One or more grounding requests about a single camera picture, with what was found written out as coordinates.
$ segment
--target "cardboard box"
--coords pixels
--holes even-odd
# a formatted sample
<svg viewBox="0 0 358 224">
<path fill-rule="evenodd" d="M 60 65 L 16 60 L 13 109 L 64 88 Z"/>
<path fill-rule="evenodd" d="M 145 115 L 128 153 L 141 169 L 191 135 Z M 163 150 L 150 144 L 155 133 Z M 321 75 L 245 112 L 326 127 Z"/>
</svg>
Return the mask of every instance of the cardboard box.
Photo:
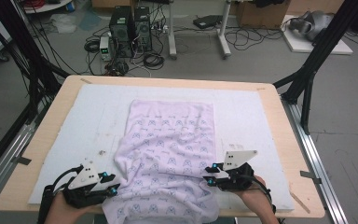
<svg viewBox="0 0 358 224">
<path fill-rule="evenodd" d="M 242 2 L 238 6 L 237 21 L 239 26 L 253 28 L 281 29 L 284 15 L 291 0 L 282 4 L 256 7 L 255 4 Z"/>
<path fill-rule="evenodd" d="M 135 0 L 91 0 L 92 7 L 97 8 L 114 8 L 116 6 L 135 7 Z"/>
<path fill-rule="evenodd" d="M 231 2 L 231 6 L 229 7 L 229 15 L 237 15 L 238 6 L 240 5 L 239 2 Z"/>
<path fill-rule="evenodd" d="M 324 13 L 336 13 L 344 0 L 292 0 L 287 15 L 304 15 L 307 11 L 321 10 Z"/>
</svg>

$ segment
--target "black metal frame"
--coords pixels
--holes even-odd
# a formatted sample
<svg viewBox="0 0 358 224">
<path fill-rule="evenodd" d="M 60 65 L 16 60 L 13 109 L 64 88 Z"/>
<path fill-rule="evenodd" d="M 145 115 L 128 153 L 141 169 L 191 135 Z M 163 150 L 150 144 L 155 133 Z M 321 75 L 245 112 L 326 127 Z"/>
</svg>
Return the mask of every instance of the black metal frame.
<svg viewBox="0 0 358 224">
<path fill-rule="evenodd" d="M 23 124 L 29 124 L 35 116 L 37 116 L 38 105 L 42 97 L 54 97 L 59 91 L 61 84 L 54 74 L 61 77 L 68 77 L 69 74 L 44 58 L 34 42 L 34 39 L 28 32 L 19 11 L 13 6 L 10 0 L 0 0 L 0 21 L 26 59 L 25 63 L 17 61 L 16 57 L 18 57 L 18 54 L 0 34 L 0 41 L 13 59 L 15 59 L 14 61 L 20 68 L 21 73 L 29 78 L 28 93 L 30 97 L 29 104 L 24 108 L 17 120 L 0 141 L 1 158 L 21 126 Z"/>
<path fill-rule="evenodd" d="M 302 67 L 292 75 L 273 83 L 278 89 L 292 82 L 287 92 L 282 94 L 282 99 L 289 104 L 296 104 L 298 97 L 304 92 L 301 126 L 306 134 L 310 134 L 310 98 L 315 75 L 357 15 L 358 0 L 345 0 Z"/>
</svg>

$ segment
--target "wrist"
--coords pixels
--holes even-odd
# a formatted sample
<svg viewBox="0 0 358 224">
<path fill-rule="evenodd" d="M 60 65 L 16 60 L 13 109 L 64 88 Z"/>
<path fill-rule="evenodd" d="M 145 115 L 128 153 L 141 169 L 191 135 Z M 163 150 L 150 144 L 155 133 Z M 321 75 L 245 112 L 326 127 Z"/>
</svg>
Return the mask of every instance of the wrist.
<svg viewBox="0 0 358 224">
<path fill-rule="evenodd" d="M 262 214 L 257 214 L 260 218 L 261 223 L 263 224 L 278 224 L 278 219 L 275 217 L 275 214 L 271 211 L 269 213 L 265 212 Z"/>
</svg>

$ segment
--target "hand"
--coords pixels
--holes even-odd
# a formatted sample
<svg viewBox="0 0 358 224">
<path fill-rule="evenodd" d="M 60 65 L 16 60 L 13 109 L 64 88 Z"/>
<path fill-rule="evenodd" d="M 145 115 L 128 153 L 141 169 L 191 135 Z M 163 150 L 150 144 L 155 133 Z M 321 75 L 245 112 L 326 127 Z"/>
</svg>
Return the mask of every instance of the hand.
<svg viewBox="0 0 358 224">
<path fill-rule="evenodd" d="M 59 192 L 54 197 L 53 203 L 48 211 L 48 217 L 46 218 L 45 224 L 73 224 L 92 207 L 93 206 L 78 209 L 74 208 L 66 202 L 62 192 Z"/>
<path fill-rule="evenodd" d="M 263 178 L 257 175 L 255 175 L 255 178 L 266 186 L 266 181 Z M 267 195 L 257 185 L 253 184 L 247 190 L 233 191 L 233 193 L 240 196 L 246 206 L 260 217 L 263 224 L 278 223 Z"/>
</svg>

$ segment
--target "towel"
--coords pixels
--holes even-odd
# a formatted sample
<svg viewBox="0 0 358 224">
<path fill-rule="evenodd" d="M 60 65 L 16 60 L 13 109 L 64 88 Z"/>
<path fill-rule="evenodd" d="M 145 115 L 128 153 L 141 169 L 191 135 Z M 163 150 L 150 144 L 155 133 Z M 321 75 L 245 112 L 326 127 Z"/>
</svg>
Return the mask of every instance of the towel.
<svg viewBox="0 0 358 224">
<path fill-rule="evenodd" d="M 115 155 L 118 196 L 105 200 L 110 224 L 204 223 L 217 219 L 213 105 L 135 100 Z"/>
</svg>

